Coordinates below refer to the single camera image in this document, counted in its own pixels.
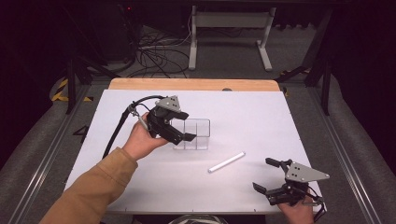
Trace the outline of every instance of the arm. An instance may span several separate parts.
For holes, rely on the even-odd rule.
[[[137,168],[136,161],[166,143],[162,138],[151,138],[137,122],[124,147],[116,148],[81,175],[40,223],[99,223],[107,206],[124,192]]]

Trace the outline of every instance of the tan sleeve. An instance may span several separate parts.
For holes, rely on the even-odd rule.
[[[65,190],[40,223],[98,224],[107,206],[124,192],[136,168],[136,160],[116,148]]]

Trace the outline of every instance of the transparent container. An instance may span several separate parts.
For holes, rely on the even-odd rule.
[[[197,136],[191,141],[181,141],[174,149],[208,150],[210,137],[209,119],[172,119],[171,125],[181,133],[193,133]]]

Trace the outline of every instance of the white board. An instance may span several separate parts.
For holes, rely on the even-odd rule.
[[[281,91],[106,90],[66,184],[102,159],[121,113],[150,95],[177,95],[189,119],[210,119],[208,150],[160,147],[140,160],[125,192],[108,212],[132,214],[271,214],[279,212],[252,182],[267,189],[285,183],[284,172],[265,163],[292,159],[310,166]],[[155,100],[146,101],[148,108]],[[147,109],[138,107],[140,114]],[[122,147],[137,118],[124,123],[113,148]],[[245,151],[246,156],[210,174],[207,169]],[[319,194],[316,182],[310,186]]]

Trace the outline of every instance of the human hand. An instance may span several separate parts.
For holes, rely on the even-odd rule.
[[[312,198],[305,196],[305,203],[312,203]],[[314,223],[313,207],[304,205],[303,200],[297,202],[294,206],[288,203],[280,203],[277,205],[279,209],[288,219],[289,224],[311,224]]]
[[[142,118],[147,121],[148,113],[145,113]],[[168,143],[163,138],[152,138],[149,132],[138,121],[131,130],[128,140],[122,149],[124,149],[132,158],[140,160],[151,153],[155,148],[161,147]]]

